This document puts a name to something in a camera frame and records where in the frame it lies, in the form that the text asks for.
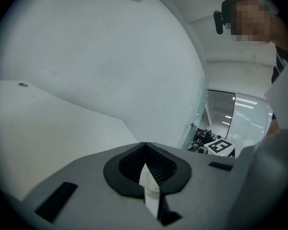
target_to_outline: person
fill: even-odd
[[[272,14],[268,6],[258,0],[225,0],[221,7],[221,12],[214,12],[218,34],[223,33],[223,25],[230,25],[231,34],[242,40],[272,42],[276,45],[276,66],[271,78],[273,84],[288,62],[288,29],[281,14]],[[278,130],[279,126],[273,114],[266,135],[275,134]]]

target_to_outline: screw hole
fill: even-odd
[[[18,85],[19,85],[19,86],[21,86],[21,87],[28,87],[28,85],[27,85],[27,84],[25,84],[25,83],[22,83],[22,82],[20,82]]]

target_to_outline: ceiling light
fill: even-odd
[[[250,109],[254,109],[253,106],[244,105],[244,104],[240,104],[240,103],[237,103],[237,102],[235,102],[235,105],[244,106],[244,107],[247,107],[247,108],[250,108]]]
[[[249,100],[245,100],[245,99],[241,99],[241,98],[237,98],[237,101],[241,101],[241,102],[247,102],[247,103],[250,103],[250,104],[254,104],[254,105],[257,105],[257,102],[252,102],[252,101],[249,101]]]
[[[255,124],[251,124],[251,125],[257,126],[257,127],[259,127],[259,128],[264,128],[264,127],[261,127],[261,126],[255,125]]]

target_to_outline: black slot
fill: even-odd
[[[232,165],[228,165],[228,164],[223,164],[223,163],[218,163],[218,162],[211,162],[210,164],[208,164],[211,167],[215,167],[224,171],[231,171],[232,169]]]
[[[77,187],[73,183],[64,182],[35,213],[46,221],[53,222]]]

